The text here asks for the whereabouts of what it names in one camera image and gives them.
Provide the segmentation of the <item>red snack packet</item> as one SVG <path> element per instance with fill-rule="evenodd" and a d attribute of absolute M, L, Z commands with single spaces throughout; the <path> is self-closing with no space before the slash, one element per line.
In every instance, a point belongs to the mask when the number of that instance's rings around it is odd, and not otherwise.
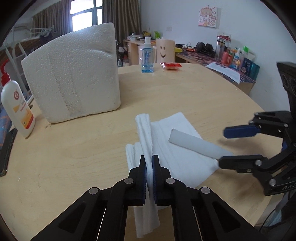
<path fill-rule="evenodd" d="M 179 63 L 174 63 L 174 62 L 162 62 L 160 65 L 165 69 L 165 70 L 179 70 L 182 65 Z"/>

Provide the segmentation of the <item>anime wall picture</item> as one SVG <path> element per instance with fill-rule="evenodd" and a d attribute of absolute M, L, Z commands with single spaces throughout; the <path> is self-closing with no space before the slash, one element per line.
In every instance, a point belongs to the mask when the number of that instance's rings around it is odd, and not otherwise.
<path fill-rule="evenodd" d="M 198 25 L 202 27 L 216 28 L 217 26 L 217 8 L 206 6 L 200 9 Z"/>

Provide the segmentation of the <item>left brown curtain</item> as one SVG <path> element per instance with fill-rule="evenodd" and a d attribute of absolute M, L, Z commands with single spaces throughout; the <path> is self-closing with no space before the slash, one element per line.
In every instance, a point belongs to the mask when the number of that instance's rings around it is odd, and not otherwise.
<path fill-rule="evenodd" d="M 33 28 L 51 28 L 60 35 L 73 31 L 72 17 L 70 15 L 71 1 L 59 1 L 40 11 L 32 18 Z"/>

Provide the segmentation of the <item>white lotion pump bottle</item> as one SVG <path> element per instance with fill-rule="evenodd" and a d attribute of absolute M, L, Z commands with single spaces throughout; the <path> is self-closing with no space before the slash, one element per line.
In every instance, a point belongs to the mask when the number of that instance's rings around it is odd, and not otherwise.
<path fill-rule="evenodd" d="M 9 62 L 7 59 L 1 65 L 1 103 L 7 112 L 11 122 L 24 138 L 28 138 L 32 133 L 36 119 L 21 91 L 19 84 L 11 80 L 9 74 L 5 71 L 5 65 Z"/>

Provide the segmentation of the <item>right brown curtain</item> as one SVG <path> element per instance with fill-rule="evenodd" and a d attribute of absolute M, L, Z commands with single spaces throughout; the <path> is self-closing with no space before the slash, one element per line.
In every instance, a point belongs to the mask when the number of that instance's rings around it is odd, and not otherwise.
<path fill-rule="evenodd" d="M 140 4 L 137 0 L 103 0 L 102 22 L 113 23 L 115 39 L 122 43 L 132 33 L 141 34 Z"/>

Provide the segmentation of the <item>white printed paper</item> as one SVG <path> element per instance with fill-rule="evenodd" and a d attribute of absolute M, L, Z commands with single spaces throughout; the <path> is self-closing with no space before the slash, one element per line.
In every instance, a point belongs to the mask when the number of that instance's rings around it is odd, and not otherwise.
<path fill-rule="evenodd" d="M 238 72 L 232 70 L 231 68 L 225 67 L 223 65 L 219 65 L 216 62 L 206 65 L 206 68 L 209 68 L 211 70 L 215 70 L 216 72 L 219 72 L 219 73 L 231 78 L 237 84 L 240 84 L 240 74 Z"/>

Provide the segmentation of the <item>wooden smiley chair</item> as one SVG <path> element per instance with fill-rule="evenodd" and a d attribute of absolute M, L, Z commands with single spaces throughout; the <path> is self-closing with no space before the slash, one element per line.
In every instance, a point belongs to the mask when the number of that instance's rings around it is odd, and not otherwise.
<path fill-rule="evenodd" d="M 175 62 L 175 42 L 168 39 L 156 39 L 157 63 Z"/>

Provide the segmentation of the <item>white paper towel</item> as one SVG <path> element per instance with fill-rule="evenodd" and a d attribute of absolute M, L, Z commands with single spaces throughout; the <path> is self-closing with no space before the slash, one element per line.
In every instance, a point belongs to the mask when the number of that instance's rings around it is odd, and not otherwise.
<path fill-rule="evenodd" d="M 129 169 L 139 166 L 141 156 L 144 156 L 147 167 L 145 203 L 133 209 L 137 238 L 142 238 L 160 225 L 159 207 L 154 203 L 152 156 L 158 156 L 160 165 L 169 169 L 171 177 L 191 188 L 212 175 L 218 169 L 218 162 L 169 142 L 173 129 L 200 137 L 181 112 L 154 122 L 149 114 L 142 113 L 135 117 L 135 121 L 139 141 L 126 145 L 125 151 Z"/>

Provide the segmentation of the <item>glass balcony door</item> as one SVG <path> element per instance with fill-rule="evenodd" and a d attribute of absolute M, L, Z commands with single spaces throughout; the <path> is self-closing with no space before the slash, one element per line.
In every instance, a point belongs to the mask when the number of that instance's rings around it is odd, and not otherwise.
<path fill-rule="evenodd" d="M 70 15 L 73 31 L 102 24 L 102 0 L 71 1 Z"/>

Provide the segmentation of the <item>wooden desk with drawers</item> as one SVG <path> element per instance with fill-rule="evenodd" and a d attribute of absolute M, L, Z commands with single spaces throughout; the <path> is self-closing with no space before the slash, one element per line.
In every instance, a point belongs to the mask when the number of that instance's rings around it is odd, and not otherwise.
<path fill-rule="evenodd" d="M 138 40 L 138 41 L 124 40 L 123 45 L 127 48 L 129 64 L 130 65 L 141 64 L 144 40 Z"/>

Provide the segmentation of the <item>blue spray bottle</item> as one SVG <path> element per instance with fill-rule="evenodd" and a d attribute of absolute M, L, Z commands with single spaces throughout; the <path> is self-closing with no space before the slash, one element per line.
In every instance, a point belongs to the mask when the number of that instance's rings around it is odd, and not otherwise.
<path fill-rule="evenodd" d="M 142 48 L 142 73 L 152 73 L 154 71 L 153 48 L 151 45 L 151 37 L 145 37 L 144 46 Z"/>

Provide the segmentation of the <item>brown curtain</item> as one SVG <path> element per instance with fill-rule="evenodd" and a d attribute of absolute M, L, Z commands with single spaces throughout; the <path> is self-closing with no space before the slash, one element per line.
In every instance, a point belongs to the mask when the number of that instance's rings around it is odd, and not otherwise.
<path fill-rule="evenodd" d="M 102 22 L 113 23 L 115 39 L 122 43 L 132 33 L 141 34 L 140 4 L 137 0 L 103 0 Z"/>
<path fill-rule="evenodd" d="M 40 11 L 32 18 L 33 28 L 51 28 L 60 35 L 73 31 L 72 17 L 70 15 L 71 1 L 59 1 Z"/>

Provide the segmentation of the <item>metal bunk bed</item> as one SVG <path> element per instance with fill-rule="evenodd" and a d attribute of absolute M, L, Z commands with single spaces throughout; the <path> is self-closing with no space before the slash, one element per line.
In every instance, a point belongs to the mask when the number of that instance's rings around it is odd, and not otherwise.
<path fill-rule="evenodd" d="M 18 29 L 27 31 L 25 38 L 15 37 L 15 30 Z M 9 34 L 10 42 L 4 41 L 1 46 L 1 65 L 4 66 L 4 72 L 8 73 L 10 78 L 19 84 L 26 100 L 30 99 L 32 94 L 25 78 L 21 61 L 30 53 L 52 40 L 53 32 L 55 32 L 54 25 L 49 28 L 31 29 L 28 29 L 26 25 L 16 26 L 12 28 Z"/>

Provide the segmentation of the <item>white styrofoam box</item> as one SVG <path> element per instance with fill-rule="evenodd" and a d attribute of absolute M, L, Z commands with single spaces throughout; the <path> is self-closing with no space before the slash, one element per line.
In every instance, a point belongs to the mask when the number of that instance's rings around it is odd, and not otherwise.
<path fill-rule="evenodd" d="M 70 32 L 21 61 L 29 88 L 50 123 L 121 105 L 113 23 Z"/>

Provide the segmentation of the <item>black smartphone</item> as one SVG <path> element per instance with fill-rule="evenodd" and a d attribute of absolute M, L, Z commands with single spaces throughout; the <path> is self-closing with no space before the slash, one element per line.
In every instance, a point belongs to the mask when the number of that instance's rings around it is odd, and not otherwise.
<path fill-rule="evenodd" d="M 8 163 L 9 158 L 11 154 L 11 149 L 14 144 L 14 140 L 16 138 L 16 134 L 18 133 L 18 130 L 16 128 L 13 128 L 11 131 L 9 131 L 6 135 L 6 138 L 3 143 L 3 147 L 1 149 L 1 156 L 0 156 L 0 162 L 1 162 L 1 177 L 5 176 L 8 170 Z"/>

